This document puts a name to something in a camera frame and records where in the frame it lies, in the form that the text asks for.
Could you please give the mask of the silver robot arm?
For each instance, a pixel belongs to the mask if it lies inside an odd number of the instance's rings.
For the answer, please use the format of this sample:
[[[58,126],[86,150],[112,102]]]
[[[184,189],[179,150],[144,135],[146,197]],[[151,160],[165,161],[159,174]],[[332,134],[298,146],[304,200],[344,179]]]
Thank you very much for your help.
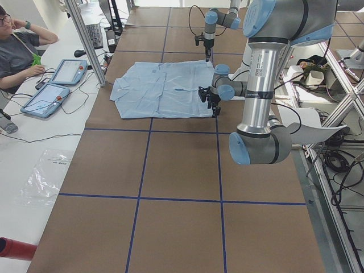
[[[215,68],[211,91],[222,100],[242,95],[242,122],[229,136],[233,160],[242,165],[274,164],[290,153],[291,132],[271,110],[274,85],[281,72],[281,52],[312,45],[332,36],[337,1],[253,1],[247,9],[243,34],[251,63],[247,83],[232,81]]]
[[[239,8],[241,1],[230,1],[227,13],[222,13],[216,8],[209,9],[205,14],[205,27],[202,33],[202,42],[205,47],[205,61],[208,62],[211,57],[211,51],[214,46],[216,36],[216,26],[222,26],[236,30],[239,27],[241,19],[239,18]]]

